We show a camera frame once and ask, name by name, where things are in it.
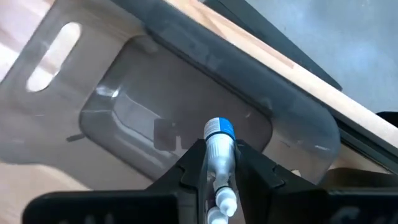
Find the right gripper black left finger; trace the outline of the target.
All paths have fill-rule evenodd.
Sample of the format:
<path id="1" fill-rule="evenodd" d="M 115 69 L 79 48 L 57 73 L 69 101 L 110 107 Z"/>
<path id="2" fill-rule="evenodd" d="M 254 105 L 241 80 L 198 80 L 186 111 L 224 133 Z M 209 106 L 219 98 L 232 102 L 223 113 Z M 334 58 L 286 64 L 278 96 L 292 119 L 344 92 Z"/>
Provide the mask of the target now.
<path id="1" fill-rule="evenodd" d="M 206 144 L 202 139 L 144 190 L 50 192 L 31 200 L 23 224 L 203 224 Z"/>

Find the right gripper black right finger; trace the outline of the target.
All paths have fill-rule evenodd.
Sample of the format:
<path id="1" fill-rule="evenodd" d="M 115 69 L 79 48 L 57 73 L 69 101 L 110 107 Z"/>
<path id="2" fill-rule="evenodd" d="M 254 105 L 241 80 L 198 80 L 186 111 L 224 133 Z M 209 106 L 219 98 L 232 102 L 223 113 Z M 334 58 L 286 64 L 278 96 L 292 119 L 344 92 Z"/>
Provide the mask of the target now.
<path id="1" fill-rule="evenodd" d="M 365 172 L 362 185 L 318 186 L 236 141 L 246 224 L 398 224 L 398 176 Z"/>

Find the small white-capped dropper bottle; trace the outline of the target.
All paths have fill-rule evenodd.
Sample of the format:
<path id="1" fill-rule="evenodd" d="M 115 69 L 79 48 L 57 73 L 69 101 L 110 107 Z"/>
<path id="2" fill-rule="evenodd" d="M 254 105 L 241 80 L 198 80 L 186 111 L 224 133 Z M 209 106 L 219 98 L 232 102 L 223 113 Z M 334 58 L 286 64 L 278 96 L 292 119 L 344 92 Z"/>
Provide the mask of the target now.
<path id="1" fill-rule="evenodd" d="M 232 217 L 238 208 L 236 194 L 230 187 L 220 188 L 216 193 L 215 201 L 220 211 L 228 217 Z"/>
<path id="2" fill-rule="evenodd" d="M 228 216 L 224 215 L 218 207 L 213 207 L 207 212 L 207 224 L 228 224 Z"/>

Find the small dropper bottle blue label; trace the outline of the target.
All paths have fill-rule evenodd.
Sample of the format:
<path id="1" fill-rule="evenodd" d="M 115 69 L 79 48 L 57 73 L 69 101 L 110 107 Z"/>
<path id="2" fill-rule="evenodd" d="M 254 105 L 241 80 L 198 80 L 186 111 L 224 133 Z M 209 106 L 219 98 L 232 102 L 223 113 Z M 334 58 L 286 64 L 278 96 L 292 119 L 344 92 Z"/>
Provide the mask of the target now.
<path id="1" fill-rule="evenodd" d="M 228 186 L 235 167 L 235 134 L 231 122 L 222 117 L 210 119 L 204 127 L 208 170 L 215 180 L 214 188 Z"/>

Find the translucent grey plastic bin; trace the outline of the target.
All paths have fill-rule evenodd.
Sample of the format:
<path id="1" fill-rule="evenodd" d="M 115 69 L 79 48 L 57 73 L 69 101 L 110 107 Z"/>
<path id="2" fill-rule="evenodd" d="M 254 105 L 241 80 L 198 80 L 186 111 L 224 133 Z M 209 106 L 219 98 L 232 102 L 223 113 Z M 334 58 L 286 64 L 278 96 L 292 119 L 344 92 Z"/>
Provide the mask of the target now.
<path id="1" fill-rule="evenodd" d="M 0 0 L 0 224 L 50 192 L 144 190 L 228 119 L 236 141 L 318 185 L 338 155 L 332 115 L 164 0 Z M 3 25 L 36 30 L 18 51 Z M 217 207 L 206 153 L 205 221 Z"/>

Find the black aluminium table frame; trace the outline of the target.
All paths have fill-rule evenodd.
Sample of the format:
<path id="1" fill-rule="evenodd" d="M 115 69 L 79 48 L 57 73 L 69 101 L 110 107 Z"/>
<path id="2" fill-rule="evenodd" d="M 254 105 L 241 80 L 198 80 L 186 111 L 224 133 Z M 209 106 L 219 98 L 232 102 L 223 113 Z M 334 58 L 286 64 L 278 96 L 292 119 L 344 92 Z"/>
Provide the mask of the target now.
<path id="1" fill-rule="evenodd" d="M 343 146 L 387 172 L 398 175 L 398 148 L 353 121 L 335 118 Z"/>

